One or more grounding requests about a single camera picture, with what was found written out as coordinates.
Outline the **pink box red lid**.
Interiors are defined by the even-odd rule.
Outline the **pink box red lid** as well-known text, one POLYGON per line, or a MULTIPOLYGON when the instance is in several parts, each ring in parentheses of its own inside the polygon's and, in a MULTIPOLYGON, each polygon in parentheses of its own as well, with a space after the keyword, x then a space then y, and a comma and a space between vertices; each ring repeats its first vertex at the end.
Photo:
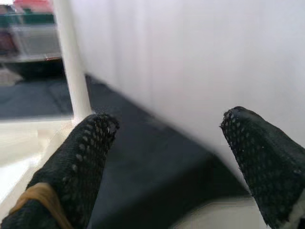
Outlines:
POLYGON ((31 9, 37 12, 53 12, 51 0, 14 0, 15 9, 31 9))

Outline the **white plastic table leg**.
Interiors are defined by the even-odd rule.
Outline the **white plastic table leg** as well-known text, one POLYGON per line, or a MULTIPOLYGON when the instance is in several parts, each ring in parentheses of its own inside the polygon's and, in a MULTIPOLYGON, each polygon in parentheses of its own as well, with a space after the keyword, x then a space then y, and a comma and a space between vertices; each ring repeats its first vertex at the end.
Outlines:
POLYGON ((92 114, 86 77, 77 43, 70 0, 53 0, 62 59, 69 88, 74 125, 92 114))

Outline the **beige cloth covered stand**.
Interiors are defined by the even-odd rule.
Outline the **beige cloth covered stand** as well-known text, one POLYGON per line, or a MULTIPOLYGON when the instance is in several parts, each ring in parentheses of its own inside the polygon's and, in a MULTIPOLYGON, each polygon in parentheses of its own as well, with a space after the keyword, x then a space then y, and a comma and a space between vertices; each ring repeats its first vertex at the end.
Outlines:
POLYGON ((14 86, 22 81, 22 77, 6 68, 0 68, 0 87, 14 86))

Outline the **tan rubber band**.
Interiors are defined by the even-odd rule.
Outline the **tan rubber band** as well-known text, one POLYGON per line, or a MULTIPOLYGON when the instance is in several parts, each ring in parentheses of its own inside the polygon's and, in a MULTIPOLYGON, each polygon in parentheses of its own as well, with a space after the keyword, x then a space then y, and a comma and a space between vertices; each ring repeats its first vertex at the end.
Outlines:
POLYGON ((48 183, 37 183, 26 189, 9 211, 9 215, 20 210, 28 200, 37 200, 55 219, 61 229, 74 229, 65 216, 64 210, 55 190, 48 183))

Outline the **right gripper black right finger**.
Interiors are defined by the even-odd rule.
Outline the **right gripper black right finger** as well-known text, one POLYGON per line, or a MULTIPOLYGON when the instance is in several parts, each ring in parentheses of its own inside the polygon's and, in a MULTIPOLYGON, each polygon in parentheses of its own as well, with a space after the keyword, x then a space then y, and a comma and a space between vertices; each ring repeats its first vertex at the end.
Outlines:
POLYGON ((265 224, 305 227, 305 148, 242 106, 220 128, 265 224))

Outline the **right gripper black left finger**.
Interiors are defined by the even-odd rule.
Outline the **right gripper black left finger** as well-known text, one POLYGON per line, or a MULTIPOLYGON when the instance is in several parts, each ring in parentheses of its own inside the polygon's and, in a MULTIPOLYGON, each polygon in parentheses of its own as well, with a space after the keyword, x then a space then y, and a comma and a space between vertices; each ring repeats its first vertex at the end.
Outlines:
MULTIPOLYGON (((87 229, 118 129, 118 121, 109 114, 87 116, 33 174, 25 190, 37 183, 48 183, 57 193, 72 227, 87 229)), ((17 212, 8 213, 0 229, 61 228, 50 212, 32 199, 17 212)))

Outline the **green pot lid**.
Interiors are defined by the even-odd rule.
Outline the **green pot lid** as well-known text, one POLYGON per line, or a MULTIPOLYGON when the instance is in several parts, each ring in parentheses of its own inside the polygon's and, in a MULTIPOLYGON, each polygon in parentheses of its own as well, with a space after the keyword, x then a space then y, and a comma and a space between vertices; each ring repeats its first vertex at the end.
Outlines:
POLYGON ((52 24, 54 16, 52 14, 4 14, 0 15, 0 25, 7 26, 13 24, 52 24))

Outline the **black tablecloth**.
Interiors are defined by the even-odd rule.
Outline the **black tablecloth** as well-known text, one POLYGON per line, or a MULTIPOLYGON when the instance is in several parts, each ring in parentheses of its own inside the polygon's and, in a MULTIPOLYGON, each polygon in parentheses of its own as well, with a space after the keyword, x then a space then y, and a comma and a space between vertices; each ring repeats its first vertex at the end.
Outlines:
POLYGON ((203 204, 249 196, 207 148, 108 86, 87 85, 94 114, 119 123, 87 229, 170 229, 203 204))

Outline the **clear plastic storage box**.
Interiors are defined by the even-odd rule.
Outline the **clear plastic storage box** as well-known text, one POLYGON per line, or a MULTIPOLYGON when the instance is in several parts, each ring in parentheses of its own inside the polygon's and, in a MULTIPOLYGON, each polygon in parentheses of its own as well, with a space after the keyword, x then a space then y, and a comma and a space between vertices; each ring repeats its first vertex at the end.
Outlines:
POLYGON ((14 25, 9 31, 24 58, 60 58, 61 47, 55 24, 14 25))

